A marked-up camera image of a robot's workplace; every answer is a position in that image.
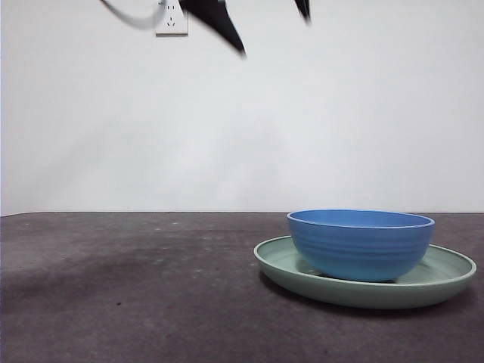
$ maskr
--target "plate surface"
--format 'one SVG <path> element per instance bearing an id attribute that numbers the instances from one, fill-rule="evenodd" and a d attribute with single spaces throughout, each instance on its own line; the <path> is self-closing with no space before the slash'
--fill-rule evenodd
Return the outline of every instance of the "plate surface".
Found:
<path id="1" fill-rule="evenodd" d="M 322 276 L 303 260 L 290 236 L 258 244 L 254 255 L 271 280 L 294 293 L 367 309 L 409 309 L 441 303 L 460 293 L 476 272 L 472 259 L 432 244 L 415 268 L 384 283 Z"/>

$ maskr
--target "blurry black object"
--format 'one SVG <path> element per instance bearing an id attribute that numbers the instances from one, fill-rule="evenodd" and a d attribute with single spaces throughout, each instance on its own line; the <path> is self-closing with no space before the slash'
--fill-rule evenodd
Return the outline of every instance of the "blurry black object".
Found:
<path id="1" fill-rule="evenodd" d="M 118 19 L 138 29 L 147 29 L 153 26 L 154 22 L 160 21 L 163 16 L 162 11 L 158 11 L 153 18 L 136 19 L 117 10 L 106 0 L 100 0 Z M 309 22 L 311 14 L 309 12 L 309 0 L 295 0 L 297 8 L 302 17 Z M 225 0 L 179 0 L 180 6 L 197 17 L 200 21 L 216 31 L 239 53 L 245 55 L 244 44 L 228 16 Z"/>
<path id="2" fill-rule="evenodd" d="M 296 2 L 297 8 L 301 13 L 302 17 L 306 21 L 311 20 L 311 13 L 309 12 L 309 0 L 294 0 Z"/>
<path id="3" fill-rule="evenodd" d="M 137 18 L 137 17 L 131 17 L 128 14 L 125 14 L 112 6 L 109 2 L 106 0 L 99 0 L 100 2 L 103 3 L 103 5 L 111 12 L 114 14 L 115 17 L 120 19 L 123 23 L 126 23 L 133 28 L 136 29 L 153 29 L 154 24 L 157 24 L 161 21 L 161 18 L 163 17 L 163 9 L 160 7 L 155 13 L 149 17 L 145 18 Z"/>
<path id="4" fill-rule="evenodd" d="M 181 0 L 181 8 L 193 14 L 207 26 L 215 30 L 241 54 L 245 54 L 244 44 L 228 16 L 225 1 L 219 0 Z"/>

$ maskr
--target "black object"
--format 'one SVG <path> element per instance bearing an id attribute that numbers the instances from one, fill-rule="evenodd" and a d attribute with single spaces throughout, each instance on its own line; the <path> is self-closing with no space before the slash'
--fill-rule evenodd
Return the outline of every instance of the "black object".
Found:
<path id="1" fill-rule="evenodd" d="M 241 54 L 245 54 L 244 44 L 228 16 L 225 1 L 181 0 L 180 6 L 215 30 Z"/>
<path id="2" fill-rule="evenodd" d="M 309 0 L 294 1 L 296 2 L 297 8 L 299 9 L 302 17 L 304 17 L 304 19 L 309 22 L 311 20 L 311 13 L 309 12 Z"/>

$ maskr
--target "bowl rim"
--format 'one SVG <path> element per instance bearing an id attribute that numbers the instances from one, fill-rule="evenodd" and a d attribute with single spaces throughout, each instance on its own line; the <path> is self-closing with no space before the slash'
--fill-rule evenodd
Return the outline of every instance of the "bowl rim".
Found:
<path id="1" fill-rule="evenodd" d="M 323 222 L 311 222 L 311 221 L 306 221 L 304 219 L 298 219 L 294 217 L 293 215 L 296 213 L 301 213 L 301 212 L 317 212 L 317 211 L 340 211 L 340 212 L 377 212 L 377 213 L 387 213 L 387 214 L 396 214 L 400 216 L 413 216 L 413 217 L 418 217 L 427 220 L 427 223 L 424 223 L 422 225 L 396 225 L 396 226 L 357 226 L 357 225 L 338 225 L 334 223 L 323 223 Z M 299 222 L 299 223 L 305 223 L 307 225 L 320 225 L 320 226 L 325 226 L 325 227 L 336 227 L 336 228 L 354 228 L 354 229 L 409 229 L 409 228 L 425 228 L 425 227 L 430 227 L 431 225 L 435 225 L 435 221 L 429 217 L 426 216 L 420 216 L 418 214 L 412 214 L 412 213 L 401 213 L 401 212 L 391 212 L 388 210 L 377 210 L 377 209 L 346 209 L 346 208 L 328 208 L 328 209 L 300 209 L 300 210 L 294 210 L 293 212 L 290 212 L 286 214 L 286 217 L 292 221 Z"/>

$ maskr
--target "tabletop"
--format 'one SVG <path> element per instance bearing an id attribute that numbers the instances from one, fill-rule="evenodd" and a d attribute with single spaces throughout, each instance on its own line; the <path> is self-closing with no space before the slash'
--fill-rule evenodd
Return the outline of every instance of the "tabletop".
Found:
<path id="1" fill-rule="evenodd" d="M 2 362 L 481 362 L 484 213 L 435 219 L 477 273 L 435 306 L 371 310 L 291 293 L 253 248 L 284 213 L 2 217 Z"/>

